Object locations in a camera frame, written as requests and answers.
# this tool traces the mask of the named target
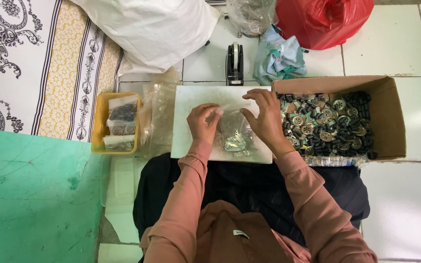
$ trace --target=hand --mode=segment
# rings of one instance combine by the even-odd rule
[[[215,103],[202,104],[191,110],[186,120],[193,140],[201,139],[212,145],[215,129],[222,113],[219,105]]]
[[[263,141],[274,155],[279,158],[287,152],[295,151],[293,145],[284,136],[280,119],[280,102],[275,92],[255,88],[243,95],[243,99],[252,99],[259,106],[259,116],[255,118],[248,109],[240,111],[246,117],[254,133]]]

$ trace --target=red plastic bag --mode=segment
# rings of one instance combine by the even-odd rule
[[[295,35],[301,47],[323,50],[355,35],[373,6],[373,0],[278,0],[277,27],[284,39]]]

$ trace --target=woman's left hand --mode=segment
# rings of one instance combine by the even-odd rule
[[[186,120],[193,140],[200,139],[212,145],[215,129],[222,113],[219,105],[215,103],[202,104],[191,110]]]

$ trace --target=woman's right hand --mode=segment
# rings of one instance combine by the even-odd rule
[[[287,152],[295,151],[293,145],[284,136],[280,120],[280,102],[275,92],[255,88],[243,95],[243,99],[252,99],[259,106],[257,118],[248,109],[240,109],[248,120],[251,129],[263,141],[274,155],[279,158]]]

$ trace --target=crumpled cloth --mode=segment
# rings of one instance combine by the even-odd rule
[[[254,63],[253,77],[262,86],[272,81],[293,79],[306,75],[303,49],[295,36],[285,40],[279,29],[271,25],[262,36]]]

